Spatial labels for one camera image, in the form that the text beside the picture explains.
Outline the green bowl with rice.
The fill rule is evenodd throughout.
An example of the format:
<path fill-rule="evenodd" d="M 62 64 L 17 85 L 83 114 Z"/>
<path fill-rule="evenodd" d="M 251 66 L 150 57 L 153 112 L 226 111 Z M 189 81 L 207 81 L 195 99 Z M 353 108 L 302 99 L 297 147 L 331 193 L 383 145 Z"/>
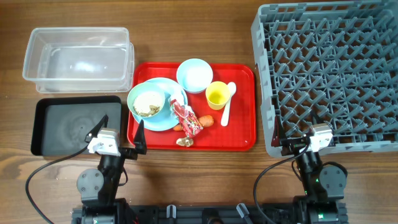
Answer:
<path fill-rule="evenodd" d="M 160 113 L 165 104 L 165 92 L 155 83 L 136 85 L 127 96 L 127 106 L 133 115 L 150 118 Z"/>

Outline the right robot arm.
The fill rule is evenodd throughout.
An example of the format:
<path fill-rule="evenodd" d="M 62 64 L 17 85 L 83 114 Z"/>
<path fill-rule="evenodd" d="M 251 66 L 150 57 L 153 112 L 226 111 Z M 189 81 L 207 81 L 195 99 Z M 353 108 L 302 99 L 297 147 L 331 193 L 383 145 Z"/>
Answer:
<path fill-rule="evenodd" d="M 272 146 L 280 146 L 283 156 L 294 156 L 293 168 L 303 185 L 305 194 L 296 196 L 291 204 L 264 208 L 276 223 L 348 223 L 344 198 L 348 171 L 337 162 L 322 162 L 320 151 L 328 147 L 333 131 L 315 112 L 310 113 L 312 124 L 299 138 L 288 138 L 278 119 L 275 119 Z"/>

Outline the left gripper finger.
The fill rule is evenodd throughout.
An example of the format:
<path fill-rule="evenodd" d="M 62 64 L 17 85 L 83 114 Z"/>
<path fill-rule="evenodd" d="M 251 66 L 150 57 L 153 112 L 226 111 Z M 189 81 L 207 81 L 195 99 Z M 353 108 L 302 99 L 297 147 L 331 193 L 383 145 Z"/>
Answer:
<path fill-rule="evenodd" d="M 144 120 L 142 119 L 138 125 L 138 129 L 136 131 L 136 134 L 134 136 L 134 150 L 137 154 L 143 154 L 145 155 L 147 153 L 147 144 L 146 144 L 146 138 L 145 138 L 145 133 L 144 133 Z"/>
<path fill-rule="evenodd" d="M 106 128 L 108 125 L 108 115 L 104 115 L 99 123 L 85 136 L 85 142 L 89 143 L 93 138 L 96 138 L 101 128 Z"/>

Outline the red snack wrapper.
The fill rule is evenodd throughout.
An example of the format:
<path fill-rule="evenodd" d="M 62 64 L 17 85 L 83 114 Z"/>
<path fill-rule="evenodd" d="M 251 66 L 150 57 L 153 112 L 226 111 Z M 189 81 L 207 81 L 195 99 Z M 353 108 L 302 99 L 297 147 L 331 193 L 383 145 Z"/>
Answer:
<path fill-rule="evenodd" d="M 172 99 L 170 107 L 187 137 L 193 138 L 203 130 L 203 126 L 189 106 L 181 105 L 176 99 Z"/>

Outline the yellow plastic cup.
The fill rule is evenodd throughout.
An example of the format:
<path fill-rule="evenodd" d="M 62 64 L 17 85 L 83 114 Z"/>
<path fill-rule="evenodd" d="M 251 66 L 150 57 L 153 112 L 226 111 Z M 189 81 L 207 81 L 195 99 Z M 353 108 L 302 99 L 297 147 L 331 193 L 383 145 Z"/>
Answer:
<path fill-rule="evenodd" d="M 213 110 L 222 109 L 230 98 L 230 90 L 226 83 L 212 82 L 205 90 L 208 106 Z"/>

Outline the light blue bowl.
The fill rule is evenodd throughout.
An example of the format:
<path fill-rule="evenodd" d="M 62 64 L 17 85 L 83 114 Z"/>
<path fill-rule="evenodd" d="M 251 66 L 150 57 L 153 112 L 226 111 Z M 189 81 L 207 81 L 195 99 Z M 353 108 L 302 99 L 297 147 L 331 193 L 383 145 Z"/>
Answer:
<path fill-rule="evenodd" d="M 176 79 L 185 91 L 201 93 L 213 81 L 213 70 L 206 61 L 199 58 L 191 58 L 178 66 Z"/>

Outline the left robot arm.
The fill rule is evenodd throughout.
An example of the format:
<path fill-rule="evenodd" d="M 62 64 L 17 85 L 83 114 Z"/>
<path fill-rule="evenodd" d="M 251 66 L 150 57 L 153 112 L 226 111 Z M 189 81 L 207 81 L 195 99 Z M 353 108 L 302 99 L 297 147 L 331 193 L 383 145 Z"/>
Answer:
<path fill-rule="evenodd" d="M 134 147 L 119 146 L 119 131 L 107 127 L 108 116 L 86 135 L 85 142 L 91 154 L 101 156 L 95 169 L 83 171 L 76 182 L 83 204 L 72 212 L 72 223 L 139 223 L 139 218 L 126 199 L 116 198 L 121 176 L 126 173 L 126 159 L 136 160 L 139 154 L 147 152 L 144 122 L 139 123 L 134 136 Z"/>

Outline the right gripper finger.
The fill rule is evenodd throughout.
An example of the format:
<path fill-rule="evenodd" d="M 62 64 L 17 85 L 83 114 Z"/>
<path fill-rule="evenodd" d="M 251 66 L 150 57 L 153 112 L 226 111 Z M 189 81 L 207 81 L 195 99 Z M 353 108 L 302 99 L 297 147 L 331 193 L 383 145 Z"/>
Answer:
<path fill-rule="evenodd" d="M 279 147 L 283 146 L 285 141 L 285 131 L 283 126 L 280 124 L 279 118 L 275 117 L 274 120 L 274 132 L 271 140 L 271 146 Z"/>
<path fill-rule="evenodd" d="M 316 114 L 316 112 L 314 110 L 310 111 L 310 119 L 312 122 L 312 125 L 316 125 L 316 124 L 322 124 L 323 120 Z"/>

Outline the white plastic spoon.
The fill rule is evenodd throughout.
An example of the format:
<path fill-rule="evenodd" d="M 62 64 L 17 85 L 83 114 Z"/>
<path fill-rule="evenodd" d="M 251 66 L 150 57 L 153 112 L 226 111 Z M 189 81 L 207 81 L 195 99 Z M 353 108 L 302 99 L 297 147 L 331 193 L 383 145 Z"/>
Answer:
<path fill-rule="evenodd" d="M 229 92 L 230 92 L 230 96 L 229 96 L 229 100 L 226 102 L 225 106 L 224 106 L 224 111 L 221 117 L 221 125 L 223 127 L 226 127 L 229 123 L 229 114 L 230 114 L 230 107 L 231 107 L 231 100 L 232 97 L 234 96 L 234 94 L 236 93 L 236 84 L 235 82 L 229 82 L 227 84 Z"/>

